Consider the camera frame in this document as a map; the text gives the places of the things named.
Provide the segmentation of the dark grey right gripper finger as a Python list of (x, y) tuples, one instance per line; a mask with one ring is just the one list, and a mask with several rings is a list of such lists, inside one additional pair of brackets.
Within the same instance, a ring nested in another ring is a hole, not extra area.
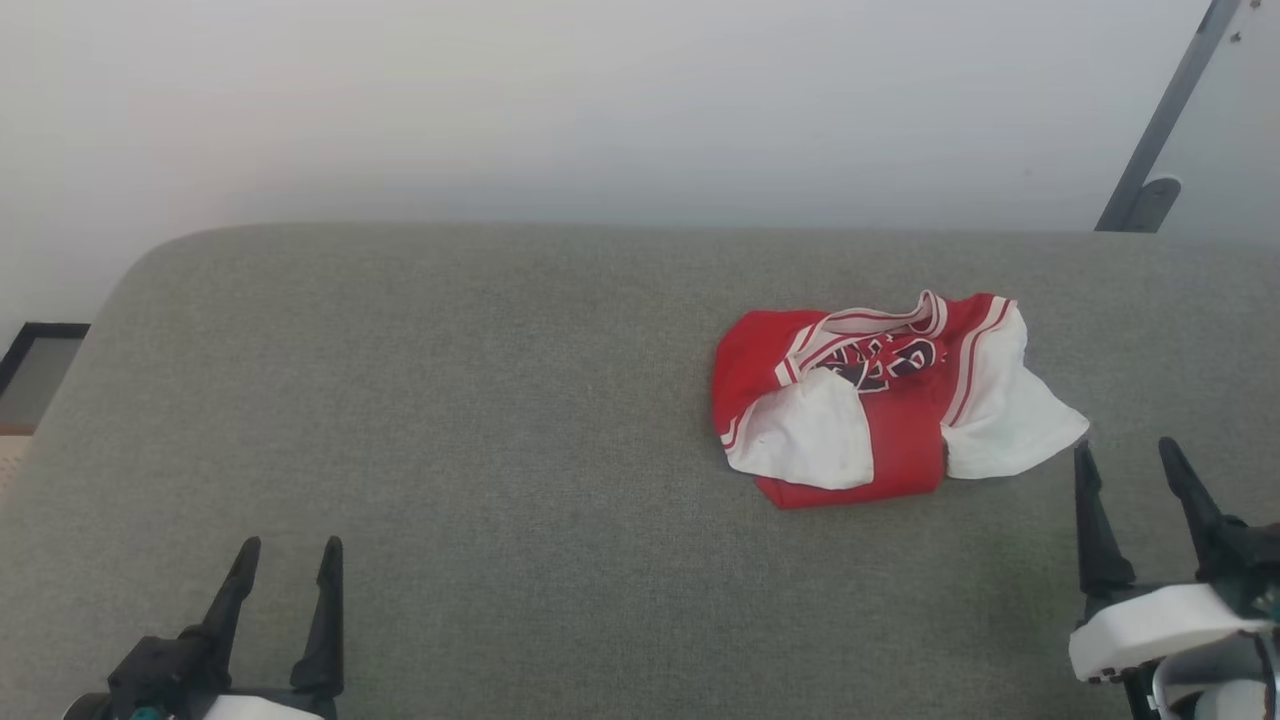
[(1101, 500), (1102, 480), (1091, 446), (1074, 448), (1074, 507), (1080, 592), (1106, 600), (1133, 588), (1137, 575), (1123, 556)]
[(1196, 579), (1210, 583), (1254, 574), (1280, 578), (1280, 524), (1249, 527), (1222, 512), (1174, 438), (1158, 441), (1158, 455), (1167, 486), (1187, 519), (1198, 562)]

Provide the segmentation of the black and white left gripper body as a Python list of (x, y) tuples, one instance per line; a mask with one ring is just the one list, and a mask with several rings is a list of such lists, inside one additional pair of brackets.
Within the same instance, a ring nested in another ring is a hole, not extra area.
[(343, 639), (310, 639), (285, 688), (236, 687), (233, 648), (212, 635), (146, 635), (108, 675), (106, 691), (73, 701), (65, 720), (339, 720)]

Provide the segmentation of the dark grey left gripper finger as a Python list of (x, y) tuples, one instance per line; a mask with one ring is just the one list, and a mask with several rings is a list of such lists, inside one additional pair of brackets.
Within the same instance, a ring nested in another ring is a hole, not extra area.
[(253, 589), (261, 547), (259, 537), (244, 541), (202, 621), (180, 633), (182, 639), (204, 641), (211, 661), (230, 660), (241, 610)]
[(346, 688), (344, 546), (338, 536), (325, 543), (315, 584), (317, 600), (303, 655), (291, 670), (301, 694), (340, 694)]

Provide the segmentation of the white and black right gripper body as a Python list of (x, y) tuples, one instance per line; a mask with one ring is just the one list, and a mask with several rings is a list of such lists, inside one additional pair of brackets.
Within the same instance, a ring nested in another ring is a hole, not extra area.
[(1069, 637), (1075, 678), (1119, 684), (1134, 720), (1274, 720), (1274, 623), (1207, 584), (1101, 609)]

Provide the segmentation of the red and white jersey garment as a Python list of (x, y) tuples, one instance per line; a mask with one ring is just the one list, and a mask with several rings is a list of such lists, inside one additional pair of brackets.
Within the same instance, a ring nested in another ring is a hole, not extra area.
[(1015, 477), (1089, 427), (1027, 366), (1027, 343), (1018, 304), (992, 293), (751, 311), (716, 348), (712, 420), (728, 465), (778, 509)]

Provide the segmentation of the grey fabric sofa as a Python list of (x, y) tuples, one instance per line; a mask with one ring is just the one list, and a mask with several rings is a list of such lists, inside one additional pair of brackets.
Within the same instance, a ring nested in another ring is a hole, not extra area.
[(1117, 720), (1076, 682), (1073, 461), (786, 512), (710, 419), (753, 309), (998, 293), (1149, 579), (1157, 441), (1280, 521), (1280, 243), (256, 225), (142, 256), (0, 493), (0, 720), (60, 720), (262, 539), (232, 660), (287, 683), (346, 546), (342, 720)]

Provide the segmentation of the grey metal stand pole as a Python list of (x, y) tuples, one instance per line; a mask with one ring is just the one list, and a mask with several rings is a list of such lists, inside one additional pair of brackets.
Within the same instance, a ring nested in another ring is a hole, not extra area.
[(1155, 172), (1206, 68), (1242, 5), (1242, 0), (1208, 0), (1204, 14), (1135, 145), (1096, 232), (1156, 233), (1181, 192), (1181, 182)]

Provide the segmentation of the black rectangular frame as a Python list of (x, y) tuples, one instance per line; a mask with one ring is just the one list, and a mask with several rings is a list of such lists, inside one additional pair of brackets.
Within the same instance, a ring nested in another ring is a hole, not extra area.
[(0, 437), (32, 436), (90, 332), (84, 323), (26, 323), (0, 357)]

